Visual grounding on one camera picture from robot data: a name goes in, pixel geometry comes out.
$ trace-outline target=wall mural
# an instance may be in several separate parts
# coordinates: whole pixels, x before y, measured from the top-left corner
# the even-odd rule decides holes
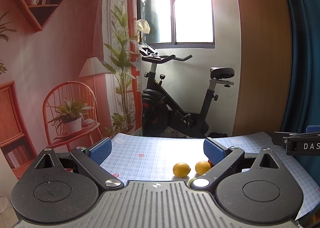
[[[107,25],[109,39],[104,38],[105,52],[104,66],[111,72],[113,84],[112,96],[116,100],[113,108],[112,126],[106,128],[107,136],[121,133],[133,133],[141,125],[136,121],[139,117],[141,95],[138,36],[133,29],[137,18],[134,13],[136,2],[131,0],[106,0],[107,11],[103,14]]]
[[[141,127],[134,0],[0,3],[1,167],[20,178],[44,148]]]

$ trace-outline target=blue gripper pad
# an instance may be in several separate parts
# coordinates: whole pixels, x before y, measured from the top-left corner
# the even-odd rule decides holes
[[[112,142],[110,138],[100,140],[96,146],[89,149],[88,157],[98,165],[101,165],[112,151]]]
[[[203,142],[203,152],[214,165],[217,165],[226,157],[226,151],[227,148],[216,141],[207,138]]]
[[[309,125],[306,129],[306,133],[320,131],[320,125]]]

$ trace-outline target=circular cover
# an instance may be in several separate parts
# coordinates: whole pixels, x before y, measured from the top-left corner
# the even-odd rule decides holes
[[[302,191],[287,175],[274,173],[257,169],[226,177],[218,184],[215,198],[228,214],[246,223],[272,225],[295,218]]]
[[[90,210],[98,199],[98,188],[89,178],[52,170],[50,177],[42,169],[39,179],[18,182],[11,193],[12,206],[21,219],[33,223],[62,223]]]

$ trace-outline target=bike handlebar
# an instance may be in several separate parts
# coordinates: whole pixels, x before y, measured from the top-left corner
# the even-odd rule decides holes
[[[187,57],[184,57],[184,58],[174,58],[174,60],[177,60],[177,61],[186,61],[188,59],[192,58],[192,55],[188,55]]]
[[[160,56],[142,56],[142,60],[146,62],[156,63],[156,64],[163,64],[168,62],[169,60],[175,59],[175,55],[170,55],[165,58],[161,58]]]
[[[159,55],[159,56],[142,56],[142,60],[146,62],[151,62],[151,63],[156,63],[156,64],[163,64],[166,63],[170,60],[177,60],[177,61],[186,61],[188,59],[192,58],[192,55],[188,55],[187,57],[184,58],[177,58],[174,54],[172,55]]]

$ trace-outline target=lemon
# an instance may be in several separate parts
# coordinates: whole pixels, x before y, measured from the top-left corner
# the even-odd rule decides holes
[[[173,166],[173,173],[177,177],[184,177],[189,174],[190,167],[188,164],[180,162]]]
[[[190,186],[190,185],[191,185],[191,183],[192,183],[192,181],[194,181],[195,179],[196,179],[196,177],[195,177],[195,178],[190,179],[188,186]]]
[[[209,169],[211,169],[210,163],[207,161],[199,161],[195,166],[198,175],[203,175]]]

